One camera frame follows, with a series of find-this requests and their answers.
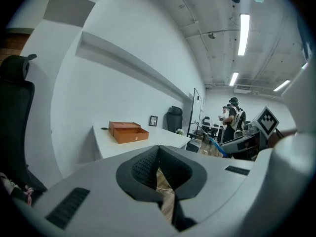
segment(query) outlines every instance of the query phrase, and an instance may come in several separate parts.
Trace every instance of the air conditioner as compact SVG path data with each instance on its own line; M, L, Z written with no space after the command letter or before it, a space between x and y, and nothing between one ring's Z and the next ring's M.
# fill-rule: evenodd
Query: air conditioner
M251 92L251 87L250 86L236 86L234 88L234 93L248 94L250 92Z

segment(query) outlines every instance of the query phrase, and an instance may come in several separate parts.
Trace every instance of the ceiling light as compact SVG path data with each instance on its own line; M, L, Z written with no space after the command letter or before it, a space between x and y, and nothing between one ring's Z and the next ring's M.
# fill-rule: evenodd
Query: ceiling light
M240 39L238 55L244 55L246 51L249 34L250 16L248 14L240 15Z
M307 67L308 63L305 63L303 66L302 66L302 69L305 69Z
M229 84L229 86L233 86L235 84L235 81L237 80L238 74L239 74L238 72L233 73L233 77L232 77L232 80L231 80L231 83Z
M286 86L288 83L290 82L290 80L286 80L284 83L282 83L278 88L276 88L274 91L278 91L279 89L283 88L284 86Z

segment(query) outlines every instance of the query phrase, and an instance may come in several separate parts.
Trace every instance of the security camera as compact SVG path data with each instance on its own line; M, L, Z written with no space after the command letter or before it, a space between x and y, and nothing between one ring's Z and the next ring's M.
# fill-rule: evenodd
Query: security camera
M208 37L209 37L210 39L215 39L215 38L216 38L216 34L215 34L215 33L209 33L209 34L208 34Z

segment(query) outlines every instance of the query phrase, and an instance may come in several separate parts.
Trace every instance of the white desk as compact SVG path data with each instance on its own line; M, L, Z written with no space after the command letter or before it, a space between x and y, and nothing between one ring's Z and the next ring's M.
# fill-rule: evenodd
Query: white desk
M222 127L212 126L212 125L206 125L206 124L202 124L201 126L207 126L207 127L209 127L209 128L215 128L215 129L223 129Z
M149 132L147 140L119 144L109 131L102 130L102 127L108 127L108 125L94 125L93 133L100 156L103 159L117 156L135 149L155 145L173 146L185 149L186 144L191 140L189 137L169 132L162 128L145 126L142 128Z
M201 126L207 126L207 127L209 127L209 128L215 128L215 129L223 129L223 131L222 131L222 136L221 136L221 143L223 143L223 136L224 136L224 130L225 130L223 127L212 126L212 125L206 125L206 124L203 124L203 125L201 125Z

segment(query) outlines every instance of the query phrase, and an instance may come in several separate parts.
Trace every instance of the picture frame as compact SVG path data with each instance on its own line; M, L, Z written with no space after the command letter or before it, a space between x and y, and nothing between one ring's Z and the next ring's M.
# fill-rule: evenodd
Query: picture frame
M158 121L157 116L150 116L149 126L157 126L157 121Z

